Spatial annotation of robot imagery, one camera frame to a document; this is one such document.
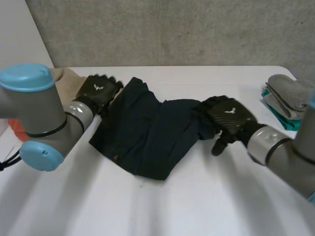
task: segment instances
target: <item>red object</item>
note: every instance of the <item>red object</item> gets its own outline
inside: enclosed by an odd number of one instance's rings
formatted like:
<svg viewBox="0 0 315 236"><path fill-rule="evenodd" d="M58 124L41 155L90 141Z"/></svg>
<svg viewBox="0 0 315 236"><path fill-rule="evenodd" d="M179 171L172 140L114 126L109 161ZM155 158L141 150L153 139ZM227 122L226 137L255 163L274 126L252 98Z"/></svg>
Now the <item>red object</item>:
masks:
<svg viewBox="0 0 315 236"><path fill-rule="evenodd" d="M10 125L11 129L14 131L15 136L19 140L21 140L22 142L25 142L28 140L28 137L18 119L9 119L8 124Z"/></svg>

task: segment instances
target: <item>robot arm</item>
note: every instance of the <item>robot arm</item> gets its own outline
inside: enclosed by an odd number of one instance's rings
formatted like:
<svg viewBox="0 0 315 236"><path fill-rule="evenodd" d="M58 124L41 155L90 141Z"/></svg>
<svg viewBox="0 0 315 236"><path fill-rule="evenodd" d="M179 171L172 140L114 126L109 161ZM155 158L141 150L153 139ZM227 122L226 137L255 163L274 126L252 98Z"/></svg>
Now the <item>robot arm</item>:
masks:
<svg viewBox="0 0 315 236"><path fill-rule="evenodd" d="M308 105L295 140L259 124L233 98L211 97L197 109L222 131L213 155L221 154L227 144L241 141L254 162L266 166L302 196L315 202L315 97Z"/></svg>
<svg viewBox="0 0 315 236"><path fill-rule="evenodd" d="M46 66L10 66L0 72L0 118L19 119L29 137L20 148L22 160L37 170L52 171L121 87L112 77L88 77L77 98L63 107Z"/></svg>
<svg viewBox="0 0 315 236"><path fill-rule="evenodd" d="M265 126L256 130L246 145L249 155L315 202L315 109L309 105L301 127L292 140Z"/></svg>

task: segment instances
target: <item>logo on robotic hand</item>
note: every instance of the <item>logo on robotic hand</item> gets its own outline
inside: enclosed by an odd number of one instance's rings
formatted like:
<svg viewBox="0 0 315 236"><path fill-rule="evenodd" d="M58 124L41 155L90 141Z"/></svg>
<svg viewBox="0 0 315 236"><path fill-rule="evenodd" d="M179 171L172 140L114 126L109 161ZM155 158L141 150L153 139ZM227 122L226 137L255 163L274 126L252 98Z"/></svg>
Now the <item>logo on robotic hand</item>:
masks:
<svg viewBox="0 0 315 236"><path fill-rule="evenodd" d="M94 88L95 88L95 90L101 90L101 89L103 89L104 87L99 87L99 86L96 86L96 85L94 84Z"/></svg>
<svg viewBox="0 0 315 236"><path fill-rule="evenodd" d="M232 108L232 111L225 111L225 113L235 114L235 111L236 111L236 108L233 107L233 108Z"/></svg>

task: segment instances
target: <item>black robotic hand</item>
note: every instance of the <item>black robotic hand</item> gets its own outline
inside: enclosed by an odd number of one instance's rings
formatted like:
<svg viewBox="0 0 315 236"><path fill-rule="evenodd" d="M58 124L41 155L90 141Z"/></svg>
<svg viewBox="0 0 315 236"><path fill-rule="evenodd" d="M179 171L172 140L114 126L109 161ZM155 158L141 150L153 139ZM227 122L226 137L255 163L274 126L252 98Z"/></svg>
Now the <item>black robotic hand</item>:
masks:
<svg viewBox="0 0 315 236"><path fill-rule="evenodd" d="M81 86L75 100L88 105L93 113L100 114L123 87L123 84L120 81L116 82L114 77L90 75Z"/></svg>
<svg viewBox="0 0 315 236"><path fill-rule="evenodd" d="M201 102L196 109L209 119L209 123L216 128L217 133L222 131L212 149L214 156L220 155L227 144L235 141L242 141L247 145L247 139L250 137L246 135L247 130L252 130L253 126L257 130L258 126L263 126L258 124L253 114L234 98L210 97Z"/></svg>

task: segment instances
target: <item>white table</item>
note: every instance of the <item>white table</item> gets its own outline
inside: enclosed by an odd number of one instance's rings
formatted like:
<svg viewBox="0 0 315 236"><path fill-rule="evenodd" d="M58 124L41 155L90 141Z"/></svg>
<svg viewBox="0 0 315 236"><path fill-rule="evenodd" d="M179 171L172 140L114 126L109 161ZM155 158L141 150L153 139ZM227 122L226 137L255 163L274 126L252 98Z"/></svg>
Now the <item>white table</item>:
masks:
<svg viewBox="0 0 315 236"><path fill-rule="evenodd" d="M89 67L81 76L132 76L160 101L204 100L226 94L261 123L283 130L259 101L261 85L277 66ZM135 177L88 144L96 118L54 172L24 163L0 173L1 236L282 236L314 235L315 209L267 168L253 163L240 143L219 157L214 141L199 141L165 182ZM20 142L8 129L0 160Z"/></svg>

